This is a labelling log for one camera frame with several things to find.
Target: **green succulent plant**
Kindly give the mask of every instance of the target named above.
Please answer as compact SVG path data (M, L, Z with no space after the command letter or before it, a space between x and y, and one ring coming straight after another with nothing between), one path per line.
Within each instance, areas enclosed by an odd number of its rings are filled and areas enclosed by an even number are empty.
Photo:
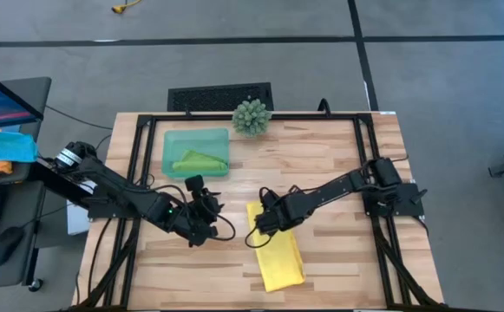
M234 110L232 125L237 133L253 138L267 132L271 115L260 100L243 101Z

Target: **blue cloth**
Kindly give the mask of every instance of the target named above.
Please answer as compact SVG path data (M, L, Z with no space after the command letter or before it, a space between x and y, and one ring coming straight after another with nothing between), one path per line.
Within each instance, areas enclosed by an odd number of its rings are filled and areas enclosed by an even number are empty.
M29 134L0 133L0 160L34 162L37 145Z

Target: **wooden table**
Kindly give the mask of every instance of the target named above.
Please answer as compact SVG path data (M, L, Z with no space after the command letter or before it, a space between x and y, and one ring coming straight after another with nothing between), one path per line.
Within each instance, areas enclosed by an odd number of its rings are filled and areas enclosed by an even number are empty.
M137 113L117 114L109 145L107 166L125 176L137 116ZM392 159L404 157L406 151L396 115L373 113L372 116L382 156ZM200 247L188 248L185 239L142 222L128 308L385 307L371 222L363 213L359 194L341 198L317 210L293 230L304 260L306 279L301 285L266 293L255 250L244 245L244 236L250 230L245 204L259 200L259 187L268 186L284 194L293 184L311 188L360 165L352 122L274 120L266 135L258 140L249 140L236 134L230 121L160 121L150 165L150 173L155 176L154 185L173 183L161 173L164 132L212 127L229 129L231 164L228 176L206 178L206 187L212 192L222 192L219 201L226 204L222 215L234 223L237 236L230 242L208 240ZM368 146L366 131L363 131L363 136ZM147 130L144 130L142 142L146 137ZM144 147L145 144L142 144L137 172L141 170ZM407 160L396 162L396 167L403 179L411 179ZM404 264L427 293L441 302L442 293L425 230L413 218L395 218L395 221ZM116 222L111 222L101 242L93 286L108 268ZM104 224L104 220L94 221L89 230L79 276L82 299L87 296L89 266ZM216 225L220 235L230 233L224 223ZM396 274L391 265L389 268L395 301L400 302ZM120 301L123 273L124 268L121 268L113 303Z

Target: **translucent green container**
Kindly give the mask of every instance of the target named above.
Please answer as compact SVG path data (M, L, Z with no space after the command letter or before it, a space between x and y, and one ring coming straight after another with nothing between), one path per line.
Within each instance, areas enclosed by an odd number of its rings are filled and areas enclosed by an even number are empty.
M228 130L169 130L163 140L161 170L170 178L228 174Z

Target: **yellow towel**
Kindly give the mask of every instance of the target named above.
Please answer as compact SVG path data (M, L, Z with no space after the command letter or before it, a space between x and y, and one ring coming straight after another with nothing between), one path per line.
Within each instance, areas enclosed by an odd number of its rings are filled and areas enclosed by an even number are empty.
M258 201L248 203L247 210L251 230L255 227L255 216L263 212L263 207ZM255 230L252 239L254 245L260 245L268 239L268 236L261 235L259 231ZM302 257L291 230L278 231L272 237L270 243L257 248L255 251L256 255L258 255L259 269L263 277L265 291L274 291L304 282Z

